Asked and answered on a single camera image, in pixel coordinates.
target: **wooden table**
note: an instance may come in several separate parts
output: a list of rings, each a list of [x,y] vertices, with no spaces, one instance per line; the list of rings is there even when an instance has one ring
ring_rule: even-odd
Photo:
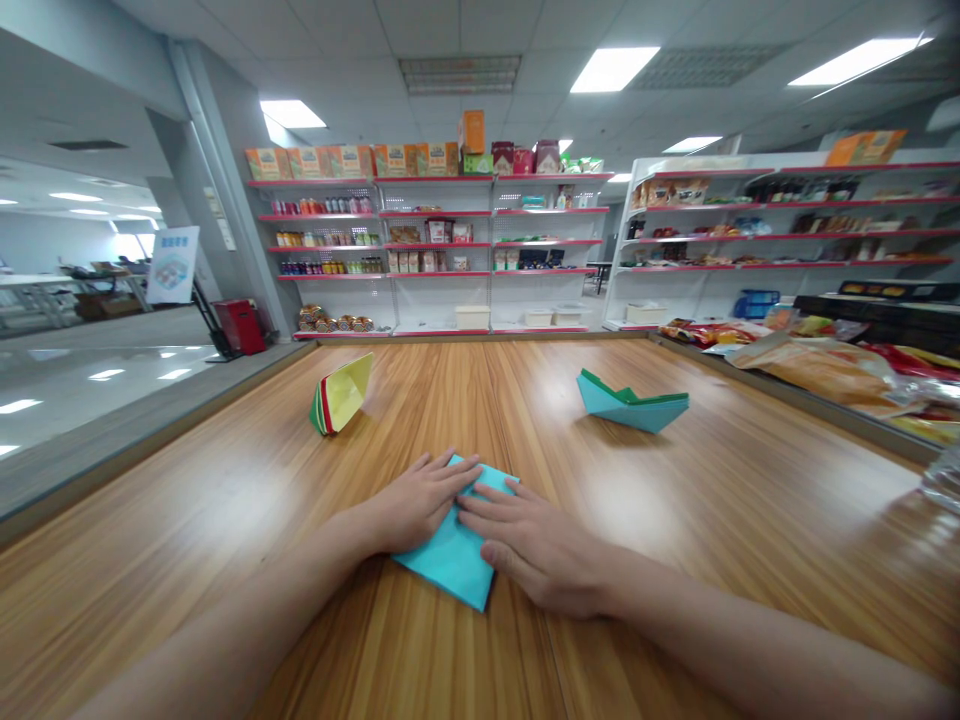
[[[425,449],[519,476],[604,537],[956,677],[960,518],[904,467],[645,340],[384,345],[361,415],[320,438],[321,348],[0,555],[0,706],[62,717]],[[688,391],[652,436],[585,416],[581,367]],[[486,614],[365,563],[260,699],[262,718],[726,717],[622,625],[537,610],[497,578]]]

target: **poster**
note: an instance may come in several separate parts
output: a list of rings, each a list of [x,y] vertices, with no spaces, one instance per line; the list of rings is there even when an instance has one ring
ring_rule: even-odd
[[[147,283],[147,302],[189,303],[197,267],[200,228],[167,228],[156,234]]]

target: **air vent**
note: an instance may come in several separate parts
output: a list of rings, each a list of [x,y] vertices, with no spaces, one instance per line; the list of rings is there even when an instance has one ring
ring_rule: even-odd
[[[730,87],[787,49],[787,45],[667,48],[654,55],[630,90]]]
[[[411,95],[511,93],[519,70],[519,55],[400,61]]]
[[[97,150],[127,150],[128,145],[115,143],[113,140],[81,140],[79,142],[47,143],[70,152],[95,152]]]

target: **hand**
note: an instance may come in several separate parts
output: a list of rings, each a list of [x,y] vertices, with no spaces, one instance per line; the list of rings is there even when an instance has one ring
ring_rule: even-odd
[[[447,467],[451,457],[453,448],[435,460],[424,453],[403,475],[357,506],[369,524],[373,552],[408,552],[433,537],[454,497],[483,470],[478,455]]]
[[[604,611],[607,573],[615,548],[513,480],[507,495],[478,483],[487,501],[457,498],[460,522],[483,537],[481,555],[517,582],[546,610],[587,618]]]

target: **white wall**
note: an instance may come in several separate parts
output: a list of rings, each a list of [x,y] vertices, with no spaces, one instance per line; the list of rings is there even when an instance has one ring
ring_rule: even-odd
[[[57,273],[58,257],[73,265],[94,260],[116,262],[142,256],[131,235],[117,235],[97,220],[0,212],[0,258],[18,274]]]

